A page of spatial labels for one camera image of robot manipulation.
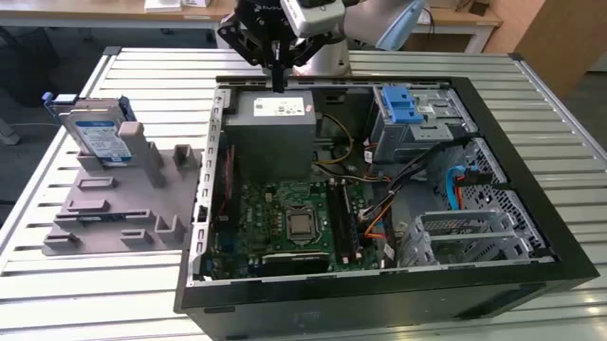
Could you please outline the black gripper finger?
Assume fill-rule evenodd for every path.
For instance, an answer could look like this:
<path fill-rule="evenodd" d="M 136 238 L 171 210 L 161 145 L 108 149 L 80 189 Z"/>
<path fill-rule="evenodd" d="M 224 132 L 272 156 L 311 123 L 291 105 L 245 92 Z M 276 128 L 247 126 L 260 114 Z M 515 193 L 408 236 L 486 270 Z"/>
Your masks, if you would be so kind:
<path fill-rule="evenodd" d="M 229 15 L 220 23 L 217 33 L 245 61 L 264 68 L 271 77 L 272 91 L 280 93 L 280 64 L 276 57 L 269 21 L 264 18 Z"/>
<path fill-rule="evenodd" d="M 280 37 L 280 93 L 284 92 L 287 84 L 287 70 L 293 66 L 303 66 L 321 47 L 328 44 L 332 37 L 332 33 L 321 33 L 304 38 L 303 42 L 295 45 L 292 45 L 296 40 L 293 33 L 284 34 Z"/>

